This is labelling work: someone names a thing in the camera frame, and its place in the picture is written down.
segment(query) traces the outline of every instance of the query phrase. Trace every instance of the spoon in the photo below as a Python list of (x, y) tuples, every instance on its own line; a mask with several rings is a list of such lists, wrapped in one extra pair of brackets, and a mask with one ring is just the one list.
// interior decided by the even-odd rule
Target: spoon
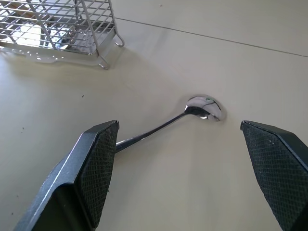
[(169, 120), (168, 122), (154, 128), (146, 133), (141, 135), (129, 138), (127, 140), (120, 141), (116, 143), (116, 151), (118, 153), (133, 144), (144, 140), (148, 136), (152, 135), (153, 133), (167, 127), (168, 125), (174, 123), (175, 121), (181, 119), (186, 115), (194, 115), (201, 119), (207, 119), (214, 122), (219, 122), (224, 119), (224, 113), (222, 108), (219, 104), (210, 96), (195, 96), (192, 97), (187, 101), (187, 105), (183, 113), (179, 114), (178, 116), (174, 117), (173, 119)]

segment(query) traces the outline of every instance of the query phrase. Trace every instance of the wire basket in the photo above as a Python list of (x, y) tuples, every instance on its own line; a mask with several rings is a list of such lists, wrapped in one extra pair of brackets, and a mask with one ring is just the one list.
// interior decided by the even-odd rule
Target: wire basket
[(0, 48), (46, 63), (67, 61), (109, 68), (119, 36), (110, 0), (0, 0)]

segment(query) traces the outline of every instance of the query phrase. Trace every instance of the textured grip surface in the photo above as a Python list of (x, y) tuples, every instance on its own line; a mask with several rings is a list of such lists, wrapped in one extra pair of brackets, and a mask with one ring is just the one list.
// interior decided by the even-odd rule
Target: textured grip surface
[(78, 179), (78, 189), (93, 227), (97, 227), (111, 180), (117, 136), (113, 124), (96, 139)]
[(306, 230), (307, 171), (277, 135), (247, 123), (242, 130), (258, 184), (280, 227)]

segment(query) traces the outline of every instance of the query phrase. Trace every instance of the spoon handle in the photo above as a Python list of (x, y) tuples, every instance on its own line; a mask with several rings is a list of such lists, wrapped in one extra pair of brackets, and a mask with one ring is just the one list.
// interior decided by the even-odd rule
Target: spoon handle
[(153, 133), (167, 127), (168, 125), (174, 123), (175, 121), (181, 119), (182, 117), (186, 116), (187, 113), (182, 113), (182, 114), (179, 114), (178, 116), (174, 117), (173, 119), (169, 120), (168, 122), (162, 124), (161, 126), (157, 127), (157, 128), (154, 128), (153, 130), (150, 130), (146, 133), (143, 133), (141, 135), (138, 135), (138, 136), (135, 136), (135, 137), (132, 137), (132, 138), (129, 138), (127, 140), (123, 140), (123, 141), (120, 141), (118, 143), (116, 143), (116, 150), (115, 150), (115, 153), (118, 153), (130, 146), (132, 146), (133, 144), (139, 142), (139, 141), (142, 141), (144, 140), (145, 138), (147, 138), (148, 136), (152, 135)]

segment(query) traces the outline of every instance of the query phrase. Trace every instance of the wire mesh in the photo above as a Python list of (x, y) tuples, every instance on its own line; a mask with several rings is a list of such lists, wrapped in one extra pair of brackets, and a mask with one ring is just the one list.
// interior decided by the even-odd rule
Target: wire mesh
[(0, 41), (94, 53), (115, 29), (108, 0), (0, 0)]

